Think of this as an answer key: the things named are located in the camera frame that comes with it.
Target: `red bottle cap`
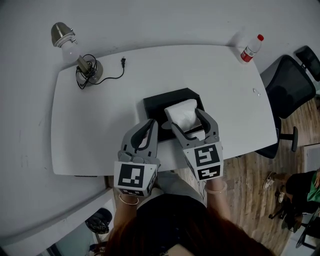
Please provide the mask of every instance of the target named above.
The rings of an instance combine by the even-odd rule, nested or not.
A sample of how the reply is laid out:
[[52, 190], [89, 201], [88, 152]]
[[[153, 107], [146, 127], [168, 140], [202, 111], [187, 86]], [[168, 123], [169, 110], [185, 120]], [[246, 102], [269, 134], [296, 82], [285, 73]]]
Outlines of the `red bottle cap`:
[[262, 34], [258, 34], [258, 39], [262, 42], [265, 38]]

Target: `white table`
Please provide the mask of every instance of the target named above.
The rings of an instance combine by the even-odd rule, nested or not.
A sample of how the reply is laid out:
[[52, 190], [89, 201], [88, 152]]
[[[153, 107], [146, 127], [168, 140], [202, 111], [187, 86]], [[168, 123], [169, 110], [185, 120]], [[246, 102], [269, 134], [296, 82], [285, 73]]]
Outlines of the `white table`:
[[[147, 118], [143, 98], [182, 88], [199, 94], [205, 111], [218, 123], [224, 159], [277, 142], [271, 107], [256, 66], [253, 61], [239, 63], [230, 48], [176, 45], [108, 55], [98, 59], [103, 78], [121, 74], [123, 56], [122, 78], [84, 90], [76, 84], [75, 66], [59, 73], [51, 123], [54, 173], [113, 175], [124, 134]], [[203, 138], [204, 132], [195, 135]], [[159, 143], [157, 157], [160, 171], [187, 166], [176, 139]]]

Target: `black shirt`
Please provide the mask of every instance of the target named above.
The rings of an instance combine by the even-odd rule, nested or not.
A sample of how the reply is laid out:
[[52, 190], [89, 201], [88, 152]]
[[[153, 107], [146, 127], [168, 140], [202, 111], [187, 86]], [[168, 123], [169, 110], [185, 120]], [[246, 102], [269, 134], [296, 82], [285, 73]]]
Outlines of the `black shirt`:
[[148, 225], [145, 245], [150, 255], [167, 252], [176, 244], [188, 248], [183, 229], [186, 216], [195, 216], [206, 207], [185, 195], [163, 194], [146, 202], [137, 210], [139, 223]]

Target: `office chair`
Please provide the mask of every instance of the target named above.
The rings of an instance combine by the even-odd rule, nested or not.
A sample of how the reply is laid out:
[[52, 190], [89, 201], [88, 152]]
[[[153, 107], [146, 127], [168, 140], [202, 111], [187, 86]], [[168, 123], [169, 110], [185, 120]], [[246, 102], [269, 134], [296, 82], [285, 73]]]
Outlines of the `office chair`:
[[313, 78], [320, 81], [320, 61], [309, 46], [305, 45], [295, 51], [295, 55], [302, 62], [301, 67], [308, 69]]
[[312, 81], [291, 56], [284, 55], [261, 73], [261, 79], [266, 86], [266, 93], [272, 109], [277, 143], [259, 149], [256, 152], [266, 158], [276, 157], [279, 141], [292, 141], [291, 150], [295, 152], [298, 145], [298, 129], [293, 127], [292, 134], [281, 134], [280, 118], [285, 119], [297, 108], [311, 100], [316, 95]]

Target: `white tissue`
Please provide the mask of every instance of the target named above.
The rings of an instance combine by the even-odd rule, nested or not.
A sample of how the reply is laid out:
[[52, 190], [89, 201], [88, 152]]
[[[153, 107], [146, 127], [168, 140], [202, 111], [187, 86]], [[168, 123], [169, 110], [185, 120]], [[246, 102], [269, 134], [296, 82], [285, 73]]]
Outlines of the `white tissue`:
[[197, 101], [188, 99], [164, 109], [169, 123], [176, 123], [182, 131], [187, 132], [201, 125], [196, 116]]

